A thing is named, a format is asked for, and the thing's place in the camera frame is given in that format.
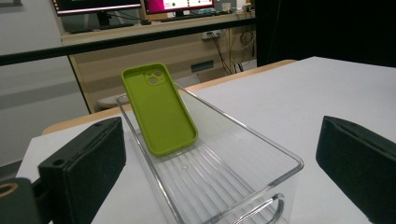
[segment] lime green phone case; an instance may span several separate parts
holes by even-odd
[[[152,154],[163,156],[195,142],[198,131],[164,64],[128,68],[121,77]]]

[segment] clear plastic bin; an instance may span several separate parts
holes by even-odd
[[[165,157],[149,153],[132,111],[120,109],[168,223],[289,223],[303,161],[178,87],[198,140]]]

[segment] white table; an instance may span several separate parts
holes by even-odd
[[[309,58],[195,93],[304,160],[291,223],[370,223],[319,168],[318,136],[327,115],[396,141],[396,68]],[[18,176],[36,180],[37,165],[91,124],[32,139]],[[94,223],[164,223],[132,150],[127,160]]]

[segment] monitor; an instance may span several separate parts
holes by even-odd
[[[107,11],[141,8],[140,0],[50,0],[59,17],[97,13],[101,25],[108,25]]]
[[[146,14],[174,12],[175,16],[183,16],[184,11],[209,8],[215,6],[215,0],[143,0]]]

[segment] power strip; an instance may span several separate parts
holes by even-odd
[[[220,37],[221,36],[221,30],[214,30],[214,31],[208,31],[208,32],[203,32],[202,33],[202,39],[209,39],[212,37]]]

